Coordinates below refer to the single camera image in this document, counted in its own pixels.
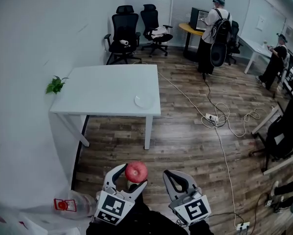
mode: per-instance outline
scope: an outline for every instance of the plastic bottle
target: plastic bottle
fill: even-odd
[[[70,190],[54,198],[53,210],[65,218],[79,219],[94,215],[96,204],[90,195]]]

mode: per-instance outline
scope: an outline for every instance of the white desk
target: white desk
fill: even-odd
[[[250,58],[250,61],[248,62],[248,66],[246,67],[244,73],[246,74],[251,66],[251,64],[253,63],[253,61],[257,58],[257,56],[259,54],[261,55],[264,55],[268,58],[271,58],[271,55],[272,55],[272,52],[269,51],[267,49],[267,47],[265,48],[262,48],[262,45],[257,43],[257,42],[254,42],[250,39],[247,39],[247,38],[243,38],[241,36],[239,36],[239,38],[242,40],[242,42],[244,44],[246,44],[252,51],[253,51],[253,54],[252,54],[252,57]]]
[[[142,100],[136,104],[135,97]],[[160,116],[157,65],[109,65],[74,68],[51,112],[84,146],[90,143],[69,115],[146,117],[145,149],[150,148],[153,116]]]

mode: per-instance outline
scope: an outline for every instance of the white cloth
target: white cloth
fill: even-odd
[[[156,28],[157,30],[153,30],[152,31],[152,38],[156,38],[156,37],[162,37],[164,34],[168,34],[168,31],[166,28],[164,27],[158,27]]]
[[[225,10],[225,9],[218,9],[218,10],[223,18],[228,18],[229,12],[227,10]],[[211,36],[211,30],[212,30],[215,22],[218,21],[219,19],[220,19],[220,17],[218,15],[217,11],[215,11],[214,9],[212,9],[208,13],[208,16],[205,20],[205,23],[207,24],[207,28],[202,36],[202,39],[204,40],[204,42],[209,43],[209,44],[214,43],[214,39]],[[229,21],[232,24],[232,15],[231,14],[230,14]]]

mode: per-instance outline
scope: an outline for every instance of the green plant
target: green plant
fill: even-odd
[[[62,90],[62,87],[65,83],[63,83],[64,79],[68,79],[68,77],[64,77],[63,79],[60,79],[58,76],[54,76],[55,78],[52,79],[52,81],[47,85],[46,88],[46,94],[54,92],[57,94]]]

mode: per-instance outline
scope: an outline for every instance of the wooden floor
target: wooden floor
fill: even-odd
[[[214,113],[214,107],[207,99],[208,87],[197,72],[197,64],[183,58],[182,49],[169,48],[168,57],[159,50],[152,58],[148,53],[138,51],[136,55],[148,64],[157,64],[158,71],[188,95],[203,114]],[[245,114],[258,107],[270,112],[271,106],[276,105],[271,93],[255,80],[254,73],[260,72],[258,68],[251,68],[249,74],[244,74],[244,69],[245,64],[224,65],[216,68],[213,76],[206,80],[211,87],[211,100],[225,103],[230,108],[231,128],[239,135],[244,131]],[[177,219],[168,208],[170,198],[162,179],[165,169],[174,169],[193,176],[207,195],[212,214],[232,212],[228,172],[215,130],[203,126],[201,116],[189,101],[161,76],[158,78],[161,117],[153,121],[150,150],[143,149],[145,119],[91,117],[86,130],[90,147],[81,152],[75,190],[95,196],[110,169],[138,160],[145,162],[149,170],[149,183],[143,197],[152,210],[174,221]],[[265,113],[259,112],[263,119]],[[242,138],[232,135],[227,124],[218,129],[230,169],[236,212],[251,223],[248,234],[254,226],[254,209],[259,196],[269,192],[275,180],[281,184],[293,180],[293,164],[263,176],[260,168],[265,158],[261,155],[248,157],[250,151],[263,147],[250,134],[260,122],[251,119],[246,124],[247,134]],[[125,178],[120,178],[119,184],[125,185]],[[263,206],[264,200],[263,196],[259,201],[253,234],[276,235],[287,230],[286,234],[293,235],[293,214],[289,210],[274,214]],[[216,235],[237,234],[233,226],[234,215],[214,216],[207,221]]]

